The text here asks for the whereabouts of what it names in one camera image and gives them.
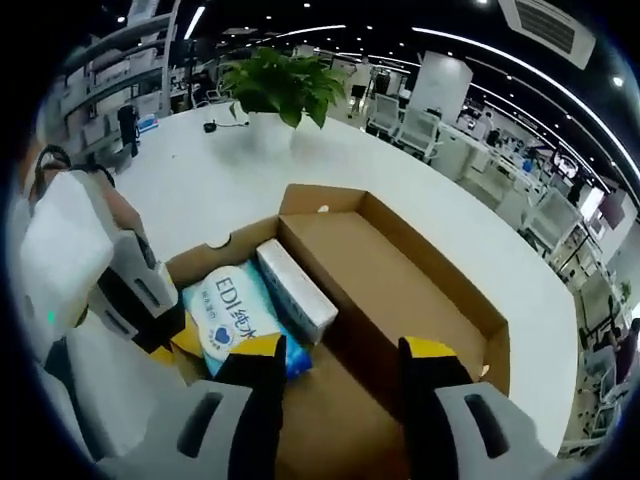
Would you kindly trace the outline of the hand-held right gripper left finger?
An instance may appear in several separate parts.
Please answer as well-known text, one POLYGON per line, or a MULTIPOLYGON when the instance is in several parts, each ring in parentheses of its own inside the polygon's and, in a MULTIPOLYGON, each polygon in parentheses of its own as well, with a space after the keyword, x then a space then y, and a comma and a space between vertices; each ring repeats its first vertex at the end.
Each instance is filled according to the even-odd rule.
POLYGON ((283 424, 282 334, 234 347, 214 380, 198 380, 154 409, 142 440, 99 461, 104 479, 273 479, 283 424))

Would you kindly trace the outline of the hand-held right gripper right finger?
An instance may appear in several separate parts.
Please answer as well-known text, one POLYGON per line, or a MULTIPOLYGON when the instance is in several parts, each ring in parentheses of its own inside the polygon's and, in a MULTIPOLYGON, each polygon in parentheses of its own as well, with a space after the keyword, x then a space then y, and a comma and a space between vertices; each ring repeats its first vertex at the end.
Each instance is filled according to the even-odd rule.
POLYGON ((550 479, 558 459, 533 420, 492 384, 474 382, 447 345, 398 343, 412 479, 550 479))

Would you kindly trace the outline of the person's left hand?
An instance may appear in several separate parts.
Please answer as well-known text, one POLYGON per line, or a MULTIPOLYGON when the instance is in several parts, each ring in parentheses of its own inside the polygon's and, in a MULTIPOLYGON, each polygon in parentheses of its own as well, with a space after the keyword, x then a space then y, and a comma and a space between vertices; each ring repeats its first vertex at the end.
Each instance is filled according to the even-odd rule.
POLYGON ((137 210, 115 189, 105 173, 98 172, 92 178, 100 186, 103 197, 109 207, 116 225, 122 230, 134 231, 147 241, 142 219, 137 210))

